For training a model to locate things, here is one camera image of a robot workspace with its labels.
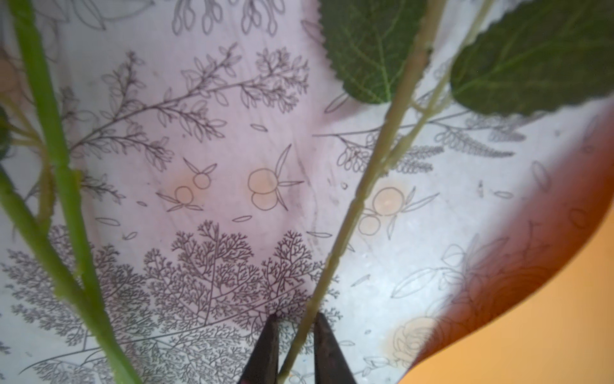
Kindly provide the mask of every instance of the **orange background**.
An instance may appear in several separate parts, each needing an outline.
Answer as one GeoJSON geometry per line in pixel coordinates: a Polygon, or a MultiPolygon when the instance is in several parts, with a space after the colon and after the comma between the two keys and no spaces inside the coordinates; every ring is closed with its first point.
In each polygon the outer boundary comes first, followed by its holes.
{"type": "Polygon", "coordinates": [[[558,275],[400,383],[614,383],[614,210],[606,209],[558,275]]]}

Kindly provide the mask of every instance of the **white paper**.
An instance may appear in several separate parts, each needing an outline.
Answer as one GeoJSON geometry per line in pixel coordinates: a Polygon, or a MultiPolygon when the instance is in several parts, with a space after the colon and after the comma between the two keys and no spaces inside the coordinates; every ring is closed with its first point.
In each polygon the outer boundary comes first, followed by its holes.
{"type": "MultiPolygon", "coordinates": [[[[479,6],[449,3],[418,97],[479,6]]],[[[236,383],[267,314],[300,318],[387,106],[344,96],[315,0],[36,4],[120,343],[145,382],[236,383]]],[[[6,60],[20,68],[2,12],[6,60]]],[[[487,323],[571,257],[613,163],[603,105],[534,120],[452,105],[425,127],[406,173],[368,199],[324,304],[357,383],[398,382],[421,351],[487,323]]],[[[25,196],[36,155],[19,148],[3,165],[25,196]]],[[[1,220],[3,377],[111,383],[95,340],[1,220]]],[[[65,230],[51,238],[70,260],[65,230]]],[[[284,351],[293,332],[282,330],[284,351]]],[[[290,383],[313,382],[312,353],[308,342],[290,383]]]]}

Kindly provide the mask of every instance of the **green leaf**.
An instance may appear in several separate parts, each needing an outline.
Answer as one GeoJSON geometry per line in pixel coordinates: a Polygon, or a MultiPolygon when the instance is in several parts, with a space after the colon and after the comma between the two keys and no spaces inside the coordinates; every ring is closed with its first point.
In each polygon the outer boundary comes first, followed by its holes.
{"type": "Polygon", "coordinates": [[[614,0],[520,4],[461,51],[452,94],[482,114],[529,115],[614,89],[614,0]]]}
{"type": "Polygon", "coordinates": [[[426,0],[321,0],[324,47],[345,91],[370,104],[392,99],[426,0]]]}
{"type": "Polygon", "coordinates": [[[9,116],[0,106],[0,160],[4,159],[10,148],[10,132],[8,128],[9,116]]]}

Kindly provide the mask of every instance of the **dark pointed tip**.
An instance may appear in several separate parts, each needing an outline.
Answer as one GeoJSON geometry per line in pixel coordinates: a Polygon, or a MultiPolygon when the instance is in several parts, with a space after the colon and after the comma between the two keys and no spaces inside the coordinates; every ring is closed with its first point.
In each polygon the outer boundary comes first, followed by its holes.
{"type": "Polygon", "coordinates": [[[356,384],[326,317],[319,312],[314,323],[316,384],[356,384]]]}
{"type": "Polygon", "coordinates": [[[278,317],[272,314],[262,327],[262,333],[245,365],[239,384],[276,384],[278,364],[278,317]]]}

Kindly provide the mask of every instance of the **pale green stem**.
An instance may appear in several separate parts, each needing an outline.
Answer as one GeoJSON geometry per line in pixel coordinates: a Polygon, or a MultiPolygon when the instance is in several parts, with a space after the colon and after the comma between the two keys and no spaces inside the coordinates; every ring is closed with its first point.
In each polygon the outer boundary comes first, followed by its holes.
{"type": "Polygon", "coordinates": [[[484,2],[482,3],[480,10],[478,11],[475,18],[473,19],[473,23],[471,24],[469,31],[467,32],[467,34],[465,35],[465,38],[460,44],[458,51],[456,52],[454,57],[452,57],[452,60],[450,61],[450,64],[446,70],[446,73],[441,78],[441,80],[439,80],[439,83],[437,84],[437,86],[435,86],[435,89],[433,90],[433,93],[430,97],[429,103],[426,106],[425,111],[422,113],[422,116],[418,120],[418,123],[411,130],[411,132],[409,132],[407,135],[402,137],[401,140],[398,141],[397,145],[392,149],[392,151],[388,155],[388,158],[386,159],[385,168],[384,168],[385,172],[388,172],[394,166],[396,166],[398,161],[407,153],[409,148],[414,143],[414,140],[416,139],[416,137],[418,137],[418,133],[420,133],[420,131],[422,130],[426,122],[431,117],[441,112],[445,107],[447,107],[447,104],[452,101],[451,96],[447,95],[444,98],[444,100],[441,101],[441,103],[437,103],[437,101],[440,98],[441,93],[443,92],[446,85],[448,84],[448,81],[450,78],[450,72],[452,71],[452,65],[454,64],[454,60],[456,59],[458,54],[460,54],[461,50],[464,47],[471,44],[473,40],[475,40],[475,37],[480,32],[480,27],[484,23],[484,19],[486,18],[488,12],[490,11],[490,8],[493,2],[494,0],[484,0],[484,2]]]}
{"type": "Polygon", "coordinates": [[[55,287],[55,295],[69,303],[81,317],[90,332],[96,337],[98,345],[104,350],[109,365],[114,371],[117,384],[140,384],[141,381],[125,356],[106,316],[92,307],[83,289],[72,277],[59,255],[40,230],[34,216],[19,196],[10,181],[9,175],[0,165],[0,205],[15,224],[15,228],[32,250],[34,257],[48,273],[55,287]]]}
{"type": "Polygon", "coordinates": [[[34,129],[34,127],[32,127],[32,124],[30,124],[30,121],[28,120],[28,118],[26,118],[21,108],[19,108],[19,106],[15,104],[15,102],[10,97],[0,93],[0,102],[8,106],[10,110],[13,111],[13,113],[17,117],[17,120],[19,120],[19,122],[23,125],[23,128],[25,128],[24,131],[20,128],[14,127],[14,129],[18,131],[17,133],[22,136],[29,137],[31,139],[38,139],[38,141],[42,142],[38,132],[34,129]]]}
{"type": "Polygon", "coordinates": [[[77,269],[82,272],[85,293],[90,298],[94,308],[100,312],[100,315],[105,316],[103,297],[94,269],[85,223],[81,215],[81,196],[69,167],[69,151],[64,139],[60,113],[49,76],[41,36],[35,27],[31,0],[9,0],[8,3],[13,16],[13,26],[21,50],[21,58],[28,75],[36,112],[45,137],[49,160],[52,164],[55,185],[66,220],[72,251],[77,260],[77,269]]]}
{"type": "Polygon", "coordinates": [[[341,255],[348,247],[348,242],[363,209],[365,208],[365,200],[375,186],[375,182],[382,176],[382,170],[384,168],[384,161],[388,155],[394,138],[397,135],[398,128],[401,125],[405,111],[407,110],[411,97],[413,96],[416,84],[422,77],[424,68],[429,63],[429,57],[433,47],[433,41],[437,34],[441,15],[445,8],[446,0],[430,0],[427,3],[426,13],[422,20],[422,25],[418,31],[411,53],[409,54],[403,70],[403,77],[397,87],[392,104],[386,113],[384,119],[384,125],[379,133],[378,140],[373,149],[373,155],[369,160],[367,169],[360,179],[358,188],[356,189],[356,195],[353,201],[350,203],[348,213],[346,214],[341,229],[333,249],[326,260],[322,275],[317,282],[316,288],[313,292],[312,298],[308,301],[305,315],[301,319],[298,325],[297,334],[292,340],[290,350],[286,356],[281,370],[278,375],[278,384],[283,384],[286,378],[290,374],[290,370],[294,365],[294,362],[305,344],[307,335],[311,325],[317,315],[320,308],[322,299],[328,291],[330,282],[332,281],[341,255]]]}

